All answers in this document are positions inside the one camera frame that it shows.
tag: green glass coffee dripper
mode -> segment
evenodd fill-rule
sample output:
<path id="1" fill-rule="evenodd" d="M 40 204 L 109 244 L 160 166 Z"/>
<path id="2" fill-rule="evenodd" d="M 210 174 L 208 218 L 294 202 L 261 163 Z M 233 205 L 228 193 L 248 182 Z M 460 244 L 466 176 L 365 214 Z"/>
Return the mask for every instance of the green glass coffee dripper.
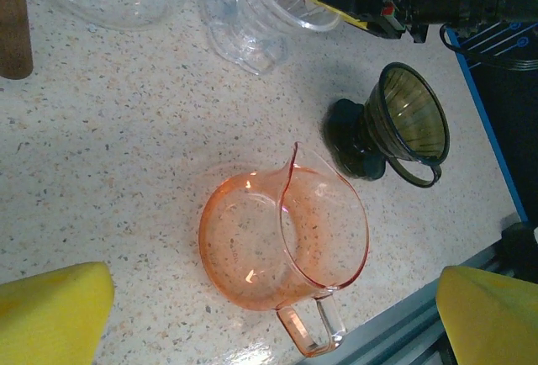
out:
<path id="1" fill-rule="evenodd" d="M 422 188 L 439 180 L 450 144 L 445 114 L 430 85 L 399 62 L 383 69 L 364 106 L 347 99 L 333 104 L 324 122 L 324 140 L 350 177 L 376 180 L 388 161 L 403 179 Z M 433 179 L 416 177 L 398 159 L 430 167 Z"/>

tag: black cable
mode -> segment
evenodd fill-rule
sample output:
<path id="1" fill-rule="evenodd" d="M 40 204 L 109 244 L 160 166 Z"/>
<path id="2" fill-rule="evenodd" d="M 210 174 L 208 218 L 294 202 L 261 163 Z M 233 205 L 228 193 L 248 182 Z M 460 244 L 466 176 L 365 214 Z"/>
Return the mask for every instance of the black cable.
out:
<path id="1" fill-rule="evenodd" d="M 472 59 L 475 62 L 480 62 L 484 65 L 496 66 L 497 68 L 507 69 L 509 71 L 534 71 L 538 69 L 538 60 L 519 60 L 516 58 L 506 58 L 504 56 L 492 56 L 481 54 L 476 51 L 465 50 L 461 47 L 455 47 L 446 41 L 446 29 L 449 29 L 448 24 L 443 24 L 439 29 L 440 40 L 446 48 L 462 54 L 463 56 Z"/>

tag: blue trim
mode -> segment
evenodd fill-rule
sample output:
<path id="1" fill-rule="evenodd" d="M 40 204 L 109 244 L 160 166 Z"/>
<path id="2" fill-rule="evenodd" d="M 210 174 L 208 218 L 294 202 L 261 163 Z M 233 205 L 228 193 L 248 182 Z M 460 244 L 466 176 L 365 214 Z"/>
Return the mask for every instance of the blue trim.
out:
<path id="1" fill-rule="evenodd" d="M 459 42 L 454 32 L 452 30 L 447 30 L 446 32 L 448 33 L 448 38 L 450 39 L 451 43 L 454 46 L 459 46 Z M 469 86 L 469 90 L 471 91 L 472 100 L 474 101 L 474 104 L 477 107 L 478 115 L 480 116 L 480 119 L 482 120 L 482 124 L 483 124 L 484 129 L 486 130 L 486 134 L 488 134 L 489 142 L 491 143 L 493 152 L 495 153 L 495 156 L 497 157 L 497 162 L 501 168 L 501 172 L 503 173 L 504 181 L 506 182 L 506 185 L 508 186 L 508 190 L 510 191 L 510 195 L 512 196 L 512 199 L 514 200 L 515 208 L 517 209 L 518 215 L 520 216 L 521 220 L 523 222 L 526 222 L 528 220 L 527 214 L 525 213 L 523 204 L 521 203 L 520 196 L 518 195 L 518 192 L 515 188 L 512 175 L 510 174 L 510 171 L 508 170 L 508 166 L 506 166 L 506 160 L 504 159 L 503 152 L 501 151 L 501 148 L 498 145 L 497 138 L 495 137 L 495 133 L 493 132 L 493 127 L 491 126 L 491 123 L 489 122 L 489 118 L 488 118 L 488 115 L 486 114 L 486 109 L 484 108 L 482 99 L 478 95 L 477 85 L 472 79 L 469 66 L 467 65 L 465 61 L 465 57 L 462 54 L 456 53 L 456 56 L 457 56 L 458 62 L 460 63 L 460 67 L 462 68 L 463 76 L 465 77 L 465 80 L 467 81 L 467 85 Z"/>

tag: terrazzo countertop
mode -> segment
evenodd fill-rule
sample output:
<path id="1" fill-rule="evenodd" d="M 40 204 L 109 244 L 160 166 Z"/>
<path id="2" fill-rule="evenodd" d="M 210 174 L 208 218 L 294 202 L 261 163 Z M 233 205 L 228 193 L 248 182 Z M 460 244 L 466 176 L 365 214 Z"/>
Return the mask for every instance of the terrazzo countertop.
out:
<path id="1" fill-rule="evenodd" d="M 272 312 L 233 306 L 209 282 L 197 230 L 204 173 L 238 161 L 283 165 L 319 134 L 341 96 L 364 102 L 391 61 L 435 89 L 451 130 L 443 177 L 415 188 L 392 170 L 352 180 L 371 229 L 367 266 L 336 295 L 352 330 L 441 269 L 500 237 L 515 212 L 456 57 L 342 25 L 299 37 L 285 66 L 256 77 L 209 48 L 199 0 L 158 29 L 88 29 L 29 0 L 34 73 L 0 79 L 0 283 L 104 261 L 116 288 L 96 364 L 292 364 Z M 298 307 L 307 323 L 312 304 Z"/>

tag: pitcher rim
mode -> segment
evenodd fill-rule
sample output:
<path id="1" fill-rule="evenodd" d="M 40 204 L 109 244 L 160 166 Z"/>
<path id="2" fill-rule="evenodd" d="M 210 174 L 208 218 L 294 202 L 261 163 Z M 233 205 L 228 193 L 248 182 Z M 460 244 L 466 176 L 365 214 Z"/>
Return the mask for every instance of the pitcher rim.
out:
<path id="1" fill-rule="evenodd" d="M 283 197 L 286 194 L 286 191 L 289 188 L 290 182 L 292 180 L 292 172 L 293 172 L 295 160 L 297 158 L 298 148 L 299 148 L 300 145 L 302 146 L 301 149 L 305 149 L 305 150 L 309 151 L 310 153 L 313 153 L 315 156 L 317 156 L 355 194 L 355 197 L 356 197 L 357 201 L 359 202 L 359 205 L 361 206 L 362 214 L 364 216 L 365 226 L 366 226 L 366 229 L 365 229 L 366 244 L 365 244 L 364 252 L 362 253 L 361 263 L 359 264 L 359 267 L 357 268 L 355 273 L 347 281 L 345 281 L 343 283 L 340 283 L 339 285 L 323 285 L 322 283 L 318 283 L 317 281 L 314 281 L 311 277 L 309 277 L 301 269 L 301 267 L 295 262 L 295 260 L 293 260 L 293 257 L 292 257 L 292 255 L 290 254 L 290 252 L 289 252 L 289 250 L 287 248 L 286 238 L 284 237 L 284 233 L 283 233 L 283 230 L 282 230 L 282 206 L 283 206 L 283 202 L 284 202 Z M 353 283 L 359 277 L 362 270 L 364 269 L 364 266 L 366 265 L 368 251 L 370 250 L 370 228 L 368 226 L 367 213 L 366 213 L 366 210 L 364 208 L 364 204 L 362 203 L 361 198 L 359 197 L 359 195 L 357 194 L 357 192 L 353 188 L 353 186 L 351 186 L 351 184 L 341 174 L 339 174 L 323 157 L 318 155 L 315 151 L 308 148 L 307 146 L 304 146 L 303 142 L 296 141 L 296 142 L 293 143 L 293 154 L 292 154 L 291 159 L 287 162 L 286 185 L 284 186 L 284 188 L 282 189 L 282 191 L 280 192 L 280 194 L 278 196 L 277 209 L 278 209 L 278 225 L 280 226 L 280 235 L 282 237 L 282 241 L 284 242 L 284 247 L 285 247 L 284 252 L 286 254 L 288 263 L 292 266 L 292 268 L 295 271 L 298 272 L 298 274 L 300 274 L 300 276 L 302 278 L 304 278 L 306 280 L 307 283 L 312 284 L 316 288 L 329 289 L 329 290 L 332 291 L 332 290 L 338 290 L 338 289 L 343 289 L 343 288 L 347 287 L 348 285 Z"/>

